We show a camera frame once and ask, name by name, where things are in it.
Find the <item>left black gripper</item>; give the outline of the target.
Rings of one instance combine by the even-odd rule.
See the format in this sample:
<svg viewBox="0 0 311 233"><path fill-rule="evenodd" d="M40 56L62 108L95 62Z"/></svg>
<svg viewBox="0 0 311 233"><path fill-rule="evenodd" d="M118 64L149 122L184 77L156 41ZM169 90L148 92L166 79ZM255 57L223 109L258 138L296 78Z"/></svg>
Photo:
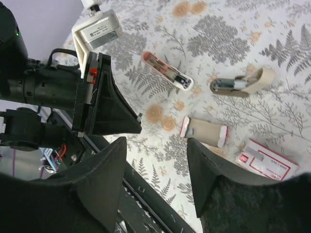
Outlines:
<svg viewBox="0 0 311 233"><path fill-rule="evenodd" d="M91 75L93 82L87 82ZM139 116L127 103L112 74L111 57L91 52L84 77L76 66L55 67L29 59L22 70L1 75L0 98L73 111L72 130L88 135L139 134Z"/></svg>

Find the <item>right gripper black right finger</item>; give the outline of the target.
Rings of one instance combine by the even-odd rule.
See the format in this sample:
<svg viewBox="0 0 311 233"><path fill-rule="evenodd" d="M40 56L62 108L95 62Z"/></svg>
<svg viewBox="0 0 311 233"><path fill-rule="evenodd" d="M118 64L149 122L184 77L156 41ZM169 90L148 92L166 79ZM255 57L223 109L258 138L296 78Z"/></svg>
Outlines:
<svg viewBox="0 0 311 233"><path fill-rule="evenodd" d="M205 233L308 233L311 175L276 181L218 156L195 138L187 158L196 215Z"/></svg>

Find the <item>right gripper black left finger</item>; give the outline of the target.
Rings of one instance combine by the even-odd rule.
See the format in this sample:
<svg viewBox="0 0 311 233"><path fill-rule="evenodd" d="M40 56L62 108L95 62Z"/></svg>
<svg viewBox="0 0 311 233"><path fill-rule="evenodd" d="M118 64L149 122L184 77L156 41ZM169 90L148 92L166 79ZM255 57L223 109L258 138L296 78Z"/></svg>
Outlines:
<svg viewBox="0 0 311 233"><path fill-rule="evenodd" d="M120 137L47 179L0 176L3 233L112 233L127 154Z"/></svg>

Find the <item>red staple box sleeve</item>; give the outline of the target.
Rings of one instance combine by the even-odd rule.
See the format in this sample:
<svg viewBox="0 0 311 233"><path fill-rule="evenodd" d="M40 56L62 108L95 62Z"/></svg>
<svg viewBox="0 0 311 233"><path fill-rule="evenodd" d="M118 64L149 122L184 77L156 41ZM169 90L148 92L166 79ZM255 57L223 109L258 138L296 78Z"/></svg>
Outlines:
<svg viewBox="0 0 311 233"><path fill-rule="evenodd" d="M300 165L265 145L249 139L236 162L246 170L278 181L291 178Z"/></svg>

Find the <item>staple box tray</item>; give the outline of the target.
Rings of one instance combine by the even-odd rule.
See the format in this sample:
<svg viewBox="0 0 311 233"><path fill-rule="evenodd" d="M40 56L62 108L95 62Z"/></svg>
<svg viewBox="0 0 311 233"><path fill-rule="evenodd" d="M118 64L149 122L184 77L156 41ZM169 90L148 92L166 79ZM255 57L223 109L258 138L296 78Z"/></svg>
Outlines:
<svg viewBox="0 0 311 233"><path fill-rule="evenodd" d="M228 127L225 125L185 116L182 121L179 136L182 138L189 138L185 136L188 128L194 129L194 136L191 138L195 138L201 143L217 148L222 148L224 146L228 134Z"/></svg>

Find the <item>silver staple strip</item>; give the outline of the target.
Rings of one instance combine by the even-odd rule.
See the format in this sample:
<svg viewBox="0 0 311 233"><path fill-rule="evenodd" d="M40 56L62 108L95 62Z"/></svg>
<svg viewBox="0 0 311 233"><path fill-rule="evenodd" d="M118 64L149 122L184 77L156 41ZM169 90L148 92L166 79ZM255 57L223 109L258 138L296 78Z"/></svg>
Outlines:
<svg viewBox="0 0 311 233"><path fill-rule="evenodd" d="M192 137L194 136L194 129L193 128L188 128L187 132L185 134L186 137Z"/></svg>

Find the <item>metal stapler magazine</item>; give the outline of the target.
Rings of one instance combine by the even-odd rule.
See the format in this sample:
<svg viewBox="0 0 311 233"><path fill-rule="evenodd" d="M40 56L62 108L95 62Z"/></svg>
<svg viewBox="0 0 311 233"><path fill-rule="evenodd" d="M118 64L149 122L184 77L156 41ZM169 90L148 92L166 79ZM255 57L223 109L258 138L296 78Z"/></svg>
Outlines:
<svg viewBox="0 0 311 233"><path fill-rule="evenodd" d="M276 72L270 68L260 68L248 76L234 79L217 78L210 83L213 94L246 98L272 84Z"/></svg>

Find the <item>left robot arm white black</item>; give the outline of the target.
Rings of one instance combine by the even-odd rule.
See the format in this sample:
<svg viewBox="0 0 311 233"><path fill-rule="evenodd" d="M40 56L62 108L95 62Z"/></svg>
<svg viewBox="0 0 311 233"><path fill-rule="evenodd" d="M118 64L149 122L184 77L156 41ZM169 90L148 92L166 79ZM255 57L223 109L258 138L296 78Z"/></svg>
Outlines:
<svg viewBox="0 0 311 233"><path fill-rule="evenodd" d="M54 49L78 59L73 66L30 59L13 13L0 7L0 98L72 111L74 136L140 133L136 114L115 84L111 57L95 49L123 34L114 10L83 1L90 17L71 30L75 49Z"/></svg>

